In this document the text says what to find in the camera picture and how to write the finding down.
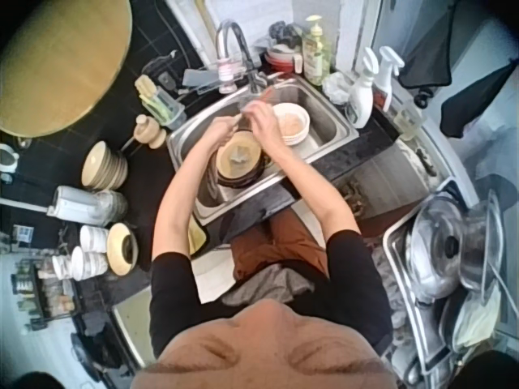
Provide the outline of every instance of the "brown pants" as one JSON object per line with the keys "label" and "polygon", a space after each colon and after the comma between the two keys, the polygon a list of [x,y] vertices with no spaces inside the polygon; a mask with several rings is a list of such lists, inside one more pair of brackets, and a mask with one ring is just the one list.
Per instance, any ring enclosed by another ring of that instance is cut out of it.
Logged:
{"label": "brown pants", "polygon": [[308,262],[328,276],[326,251],[291,209],[233,239],[234,279],[241,280],[283,259]]}

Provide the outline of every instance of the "wooden pepper mill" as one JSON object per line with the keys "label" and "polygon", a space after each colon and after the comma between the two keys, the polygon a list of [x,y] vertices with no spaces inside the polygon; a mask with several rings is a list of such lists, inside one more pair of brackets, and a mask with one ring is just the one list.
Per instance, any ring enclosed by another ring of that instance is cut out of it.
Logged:
{"label": "wooden pepper mill", "polygon": [[133,136],[137,141],[147,144],[150,148],[159,148],[165,141],[166,132],[159,126],[154,118],[146,115],[139,115],[133,131]]}

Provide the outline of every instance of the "woman's left hand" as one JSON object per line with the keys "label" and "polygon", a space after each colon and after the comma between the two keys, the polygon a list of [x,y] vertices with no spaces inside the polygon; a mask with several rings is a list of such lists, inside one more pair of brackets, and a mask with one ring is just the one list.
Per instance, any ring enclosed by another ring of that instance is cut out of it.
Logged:
{"label": "woman's left hand", "polygon": [[231,116],[214,118],[199,143],[205,146],[210,154],[213,154],[219,147],[229,142],[233,136],[235,124],[236,119]]}

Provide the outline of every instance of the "sink basin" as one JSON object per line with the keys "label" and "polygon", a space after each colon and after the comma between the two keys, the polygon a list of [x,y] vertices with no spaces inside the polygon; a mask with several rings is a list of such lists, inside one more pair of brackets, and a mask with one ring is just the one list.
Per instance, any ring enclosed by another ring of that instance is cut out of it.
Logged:
{"label": "sink basin", "polygon": [[[307,163],[318,160],[329,152],[358,137],[358,132],[307,81],[294,76],[290,79],[275,80],[274,91],[269,102],[295,103],[301,105],[310,115],[310,133],[293,149]],[[239,113],[238,104],[249,94],[244,87],[204,109],[186,122],[167,139],[169,154],[175,169],[179,169],[187,154],[204,134],[212,120],[219,116],[234,116]],[[202,225],[206,225],[233,207],[257,195],[262,190],[276,184],[285,175],[275,164],[270,164],[263,175],[253,185],[244,189],[231,189],[216,184],[214,161],[208,164],[195,201],[194,213]]]}

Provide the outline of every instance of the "faucet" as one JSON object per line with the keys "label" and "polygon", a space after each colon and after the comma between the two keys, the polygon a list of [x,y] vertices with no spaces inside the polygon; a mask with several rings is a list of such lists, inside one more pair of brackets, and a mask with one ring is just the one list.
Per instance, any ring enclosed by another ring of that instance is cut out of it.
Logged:
{"label": "faucet", "polygon": [[254,68],[254,62],[252,61],[251,52],[247,47],[247,42],[245,41],[245,36],[243,35],[243,31],[232,19],[227,19],[221,22],[220,27],[217,31],[217,57],[218,59],[226,59],[229,58],[229,49],[227,47],[227,37],[229,35],[229,29],[232,28],[234,35],[236,36],[236,40],[238,41],[238,46],[242,51],[242,58],[245,62],[245,67],[247,69],[247,79],[249,80],[249,88],[251,89],[251,93],[254,95],[260,94],[260,85],[258,83],[258,72]]}

